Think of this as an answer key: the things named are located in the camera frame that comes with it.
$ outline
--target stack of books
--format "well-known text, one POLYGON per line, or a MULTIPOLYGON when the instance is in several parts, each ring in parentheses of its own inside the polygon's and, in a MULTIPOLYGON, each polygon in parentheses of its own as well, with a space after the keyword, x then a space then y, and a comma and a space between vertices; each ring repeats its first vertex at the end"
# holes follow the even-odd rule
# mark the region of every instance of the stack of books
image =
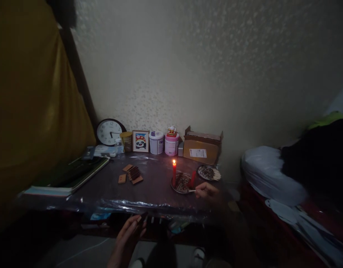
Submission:
POLYGON ((24 193, 69 196, 108 162, 108 157, 94 157, 91 160, 78 158, 67 165, 59 165, 54 170, 38 178, 24 193))

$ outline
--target wall clock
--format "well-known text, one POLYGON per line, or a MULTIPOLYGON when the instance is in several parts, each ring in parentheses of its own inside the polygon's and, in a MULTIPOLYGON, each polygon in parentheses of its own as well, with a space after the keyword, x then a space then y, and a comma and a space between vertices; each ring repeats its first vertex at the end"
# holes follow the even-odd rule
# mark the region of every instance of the wall clock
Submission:
POLYGON ((122 132, 126 132, 126 128, 115 119, 104 119, 97 127, 97 138, 100 143, 107 146, 114 146, 115 140, 119 138, 122 132))

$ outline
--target picture frame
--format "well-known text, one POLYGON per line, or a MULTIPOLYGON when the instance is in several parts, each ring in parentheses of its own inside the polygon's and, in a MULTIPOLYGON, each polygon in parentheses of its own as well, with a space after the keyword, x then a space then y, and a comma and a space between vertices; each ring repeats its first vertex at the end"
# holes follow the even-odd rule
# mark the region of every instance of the picture frame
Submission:
POLYGON ((135 152, 149 153, 149 131, 133 130, 132 147, 135 152))

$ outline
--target lit candle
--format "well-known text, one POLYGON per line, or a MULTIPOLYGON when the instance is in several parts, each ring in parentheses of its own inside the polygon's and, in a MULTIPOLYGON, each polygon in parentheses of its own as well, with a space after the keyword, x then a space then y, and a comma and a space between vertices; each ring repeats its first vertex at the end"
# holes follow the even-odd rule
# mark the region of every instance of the lit candle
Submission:
POLYGON ((176 162, 173 160, 173 187, 175 188, 176 183, 176 162))
POLYGON ((196 171, 193 171, 193 175, 191 176, 190 188, 194 188, 194 179, 196 176, 196 171))

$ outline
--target plastic bag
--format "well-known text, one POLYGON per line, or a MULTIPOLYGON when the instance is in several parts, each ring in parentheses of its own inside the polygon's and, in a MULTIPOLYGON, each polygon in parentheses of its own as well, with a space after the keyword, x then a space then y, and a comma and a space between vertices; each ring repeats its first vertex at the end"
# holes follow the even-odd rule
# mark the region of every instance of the plastic bag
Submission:
POLYGON ((268 146, 247 150, 242 156, 242 168, 247 181, 262 196, 285 205, 295 206, 307 198, 305 188, 281 172, 281 151, 268 146))

